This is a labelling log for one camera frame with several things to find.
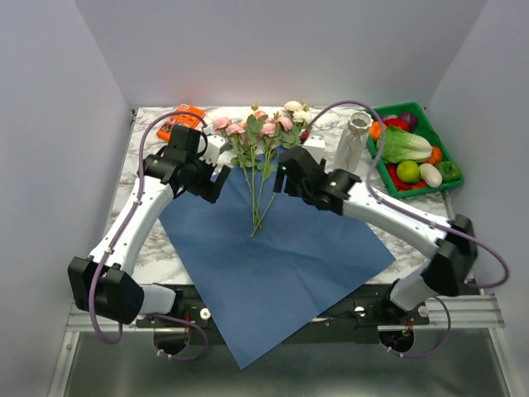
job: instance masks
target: orange box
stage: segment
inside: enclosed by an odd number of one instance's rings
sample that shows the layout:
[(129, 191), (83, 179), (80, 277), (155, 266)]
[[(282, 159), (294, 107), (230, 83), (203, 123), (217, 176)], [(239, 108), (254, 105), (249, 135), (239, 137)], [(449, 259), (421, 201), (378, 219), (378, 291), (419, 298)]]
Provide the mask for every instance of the orange box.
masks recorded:
[[(194, 113), (200, 117), (204, 117), (204, 115), (206, 114), (202, 109), (187, 105), (186, 103), (182, 103), (176, 108), (176, 110), (185, 110), (186, 112)], [(199, 123), (200, 120), (189, 114), (179, 114), (178, 116), (172, 116), (169, 120), (164, 123), (164, 125), (158, 130), (158, 132), (156, 132), (156, 136), (166, 142), (169, 142), (169, 138), (171, 137), (171, 129), (175, 124), (179, 124), (181, 126), (186, 126), (189, 128), (195, 128)]]

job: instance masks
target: green apple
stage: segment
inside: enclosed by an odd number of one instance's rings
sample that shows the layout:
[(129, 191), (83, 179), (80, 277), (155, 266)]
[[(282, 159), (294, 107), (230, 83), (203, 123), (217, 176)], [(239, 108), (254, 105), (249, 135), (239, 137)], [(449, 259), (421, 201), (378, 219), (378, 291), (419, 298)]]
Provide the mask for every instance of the green apple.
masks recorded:
[(416, 184), (421, 180), (419, 164), (411, 160), (403, 161), (397, 166), (397, 176), (402, 182)]

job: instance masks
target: carrot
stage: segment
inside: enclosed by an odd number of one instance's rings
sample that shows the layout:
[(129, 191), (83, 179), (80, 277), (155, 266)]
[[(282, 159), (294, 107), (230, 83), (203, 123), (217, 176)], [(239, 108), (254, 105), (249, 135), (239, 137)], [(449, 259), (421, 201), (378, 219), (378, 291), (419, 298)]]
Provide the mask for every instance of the carrot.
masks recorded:
[(369, 135), (371, 136), (371, 139), (373, 140), (373, 142), (376, 142), (379, 139), (381, 132), (382, 130), (380, 128), (379, 122), (374, 122), (371, 125), (371, 128), (369, 129)]
[(432, 146), (431, 156), (428, 160), (425, 161), (425, 163), (435, 165), (441, 161), (443, 161), (443, 154), (441, 152), (441, 149), (439, 149), (437, 146)]

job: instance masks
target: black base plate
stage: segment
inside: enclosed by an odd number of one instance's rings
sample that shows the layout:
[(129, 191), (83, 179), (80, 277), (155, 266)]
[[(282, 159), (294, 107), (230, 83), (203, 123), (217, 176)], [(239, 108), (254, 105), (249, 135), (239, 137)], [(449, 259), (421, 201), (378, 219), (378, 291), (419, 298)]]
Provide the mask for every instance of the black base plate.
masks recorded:
[[(177, 293), (177, 304), (169, 316), (183, 318), (188, 314), (207, 334), (210, 345), (225, 344), (212, 318), (202, 320), (200, 310), (206, 305), (200, 298), (193, 285), (164, 285)], [(299, 329), (284, 343), (328, 343), (328, 342), (355, 342), (362, 344), (375, 344), (380, 342), (379, 325), (407, 325), (407, 318), (392, 318), (383, 312), (381, 305), (387, 296), (391, 285), (363, 285), (356, 291), (346, 296), (340, 302), (330, 307), (318, 316), (318, 321), (308, 323)], [(421, 317), (417, 308), (408, 313), (415, 325), (427, 325), (428, 318)], [(146, 317), (136, 321), (138, 328), (171, 328), (174, 323), (158, 318)], [(171, 332), (157, 332), (157, 340), (173, 338)], [(197, 332), (189, 333), (189, 344), (202, 344), (202, 337)]]

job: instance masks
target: lettuce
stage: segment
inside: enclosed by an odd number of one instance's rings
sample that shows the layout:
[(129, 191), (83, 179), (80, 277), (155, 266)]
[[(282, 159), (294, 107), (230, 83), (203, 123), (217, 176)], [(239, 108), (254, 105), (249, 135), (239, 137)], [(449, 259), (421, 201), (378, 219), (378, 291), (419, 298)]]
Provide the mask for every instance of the lettuce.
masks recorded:
[(388, 163), (400, 163), (413, 160), (417, 163), (426, 161), (431, 156), (431, 145), (422, 136), (405, 132), (402, 128), (389, 126), (386, 128), (386, 142), (382, 159)]

